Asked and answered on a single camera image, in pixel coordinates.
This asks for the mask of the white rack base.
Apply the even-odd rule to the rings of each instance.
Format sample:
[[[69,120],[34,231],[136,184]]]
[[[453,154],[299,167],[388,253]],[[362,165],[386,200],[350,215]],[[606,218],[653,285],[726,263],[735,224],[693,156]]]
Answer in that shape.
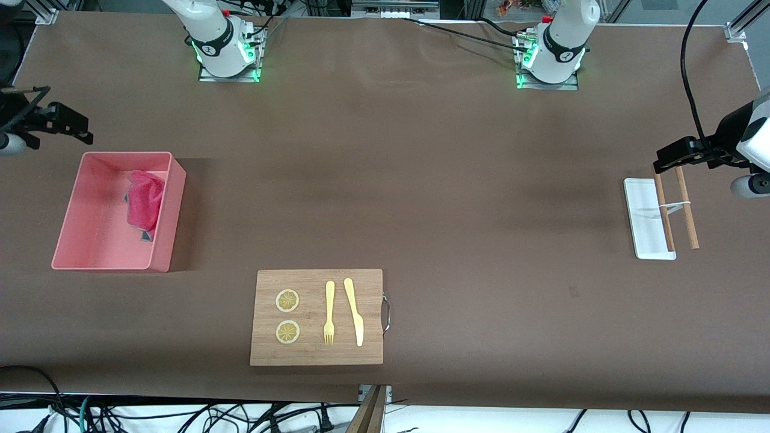
[[[639,260],[676,260],[677,253],[668,250],[654,180],[626,178],[623,186],[635,257]]]

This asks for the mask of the wooden stand legs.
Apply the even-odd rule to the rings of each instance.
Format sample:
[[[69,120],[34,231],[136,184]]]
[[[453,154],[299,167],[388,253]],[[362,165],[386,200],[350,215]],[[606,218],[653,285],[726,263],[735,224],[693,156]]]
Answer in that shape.
[[[390,386],[369,385],[363,395],[364,400],[345,433],[383,433],[383,417],[391,398]]]

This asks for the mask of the pink and grey cloth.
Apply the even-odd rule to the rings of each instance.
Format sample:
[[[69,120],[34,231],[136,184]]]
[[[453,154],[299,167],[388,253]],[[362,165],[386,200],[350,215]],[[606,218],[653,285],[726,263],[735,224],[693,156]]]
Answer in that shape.
[[[144,242],[152,242],[162,205],[165,181],[152,173],[134,170],[128,175],[129,187],[123,197],[127,204],[127,224],[140,231]]]

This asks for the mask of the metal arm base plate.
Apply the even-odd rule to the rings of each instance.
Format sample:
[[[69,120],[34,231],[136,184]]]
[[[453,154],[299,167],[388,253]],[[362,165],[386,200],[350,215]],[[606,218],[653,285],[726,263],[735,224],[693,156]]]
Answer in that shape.
[[[515,48],[523,48],[514,53],[518,90],[578,90],[577,71],[585,49],[577,54],[570,51],[555,54],[542,46],[539,36],[531,32],[518,32],[511,41]]]
[[[247,57],[248,60],[250,60],[250,63],[245,65],[245,68],[239,74],[229,77],[217,77],[205,69],[203,64],[200,64],[198,80],[200,82],[260,82],[267,39],[267,31],[262,30],[261,32],[258,32],[256,36],[253,36],[251,39],[247,40],[247,43],[245,46],[243,46],[241,52],[243,55],[245,55],[245,57]]]

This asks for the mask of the brown wooden rod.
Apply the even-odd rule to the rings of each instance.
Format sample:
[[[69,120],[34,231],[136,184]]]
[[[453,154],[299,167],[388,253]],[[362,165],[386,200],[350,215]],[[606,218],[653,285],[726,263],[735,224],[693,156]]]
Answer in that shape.
[[[658,201],[658,211],[662,219],[662,227],[664,231],[665,243],[669,252],[676,252],[676,246],[674,246],[672,229],[670,218],[668,216],[668,203],[665,199],[665,189],[662,183],[662,176],[658,173],[653,173],[653,180],[656,189],[656,196]]]
[[[690,248],[692,250],[699,250],[700,243],[698,240],[697,230],[695,227],[694,214],[691,209],[691,201],[689,198],[689,191],[688,191],[688,187],[684,176],[684,170],[682,169],[682,167],[676,167],[676,169],[674,170],[676,171],[677,184],[679,185],[679,190],[681,194],[682,209],[685,216],[685,226],[688,234]]]

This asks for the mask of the aluminium frame post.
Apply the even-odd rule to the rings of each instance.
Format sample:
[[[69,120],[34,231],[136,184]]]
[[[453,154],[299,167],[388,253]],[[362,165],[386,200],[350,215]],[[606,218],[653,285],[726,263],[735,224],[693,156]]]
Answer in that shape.
[[[26,0],[26,2],[35,14],[36,25],[51,25],[55,22],[58,12],[66,9],[66,5],[60,0]]]
[[[767,12],[770,12],[770,0],[751,0],[731,22],[724,25],[724,33],[728,41],[744,41],[746,39],[745,31],[757,23]]]

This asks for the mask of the yellow plastic fork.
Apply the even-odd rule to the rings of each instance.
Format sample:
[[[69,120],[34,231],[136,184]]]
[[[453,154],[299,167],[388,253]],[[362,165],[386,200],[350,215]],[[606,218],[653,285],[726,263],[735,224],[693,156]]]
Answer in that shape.
[[[322,332],[324,332],[325,345],[332,345],[334,342],[334,299],[335,299],[336,285],[335,282],[329,280],[325,282],[325,323]]]

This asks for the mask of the grey power strip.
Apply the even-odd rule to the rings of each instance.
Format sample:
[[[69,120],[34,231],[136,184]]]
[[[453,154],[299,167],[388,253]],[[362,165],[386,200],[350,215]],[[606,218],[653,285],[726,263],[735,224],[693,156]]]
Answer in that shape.
[[[351,17],[440,19],[439,0],[351,0]]]

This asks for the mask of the yellow plastic knife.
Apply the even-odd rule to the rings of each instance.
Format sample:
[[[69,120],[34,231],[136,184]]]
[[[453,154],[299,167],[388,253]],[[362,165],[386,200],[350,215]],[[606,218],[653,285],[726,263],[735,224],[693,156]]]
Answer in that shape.
[[[350,305],[350,310],[352,313],[352,318],[354,321],[354,332],[356,337],[356,344],[357,344],[357,347],[362,347],[363,341],[364,341],[364,320],[363,320],[363,316],[358,312],[354,280],[352,280],[351,278],[345,278],[343,281],[343,285],[345,288],[345,292]]]

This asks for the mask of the bamboo cutting board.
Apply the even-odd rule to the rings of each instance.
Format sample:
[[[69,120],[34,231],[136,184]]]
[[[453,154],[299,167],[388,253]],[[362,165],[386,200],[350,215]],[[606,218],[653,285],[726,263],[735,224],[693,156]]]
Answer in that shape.
[[[354,280],[358,312],[364,320],[364,341],[357,347],[354,321],[345,292],[345,278]],[[335,282],[334,342],[324,343],[325,282]],[[298,307],[280,312],[275,298],[296,290]],[[383,363],[382,269],[262,269],[256,280],[250,364],[259,367],[364,366]],[[275,330],[296,321],[301,334],[290,345],[278,342]]]

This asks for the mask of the pink plastic bin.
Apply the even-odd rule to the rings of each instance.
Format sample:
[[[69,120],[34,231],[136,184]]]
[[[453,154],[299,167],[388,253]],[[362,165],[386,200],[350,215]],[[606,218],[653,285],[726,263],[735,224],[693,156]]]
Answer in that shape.
[[[154,241],[127,224],[128,175],[165,181]],[[80,161],[52,258],[53,269],[93,273],[165,273],[171,268],[185,170],[169,152],[88,152]]]

